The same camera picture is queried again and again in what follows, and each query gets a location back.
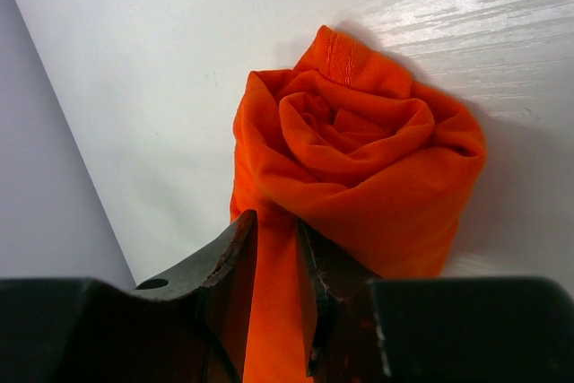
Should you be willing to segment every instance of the gray background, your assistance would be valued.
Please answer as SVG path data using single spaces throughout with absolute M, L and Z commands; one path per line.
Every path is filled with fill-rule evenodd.
M 14 0 L 0 0 L 0 277 L 135 282 Z

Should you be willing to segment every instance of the screw hole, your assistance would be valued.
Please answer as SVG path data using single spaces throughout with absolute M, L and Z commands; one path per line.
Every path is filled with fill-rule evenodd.
M 148 289 L 158 289 L 160 287 L 167 286 L 168 284 L 169 284 L 169 282 L 167 280 L 162 279 L 162 278 L 152 278 L 151 280 L 143 282 L 142 284 L 137 286 L 135 289 L 137 291 L 147 291 Z

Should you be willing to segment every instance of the rolled orange fabric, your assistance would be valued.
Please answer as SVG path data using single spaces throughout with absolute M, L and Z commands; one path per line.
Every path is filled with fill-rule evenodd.
M 259 223 L 244 381 L 311 381 L 296 217 L 383 277 L 437 276 L 483 133 L 461 103 L 325 26 L 292 70 L 249 75 L 233 130 L 231 218 L 254 208 Z

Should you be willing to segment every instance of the fabric fold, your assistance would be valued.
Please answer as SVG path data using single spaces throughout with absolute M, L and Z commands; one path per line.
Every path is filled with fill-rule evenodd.
M 308 381 L 296 217 L 383 277 L 437 276 L 483 133 L 460 102 L 326 26 L 292 70 L 249 75 L 233 130 L 231 219 L 259 220 L 245 381 Z

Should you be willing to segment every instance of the scratched white surface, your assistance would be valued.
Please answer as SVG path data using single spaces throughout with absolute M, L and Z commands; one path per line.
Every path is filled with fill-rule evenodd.
M 136 281 L 228 221 L 248 71 L 322 23 L 467 100 L 490 159 L 446 275 L 574 292 L 574 0 L 17 0 Z

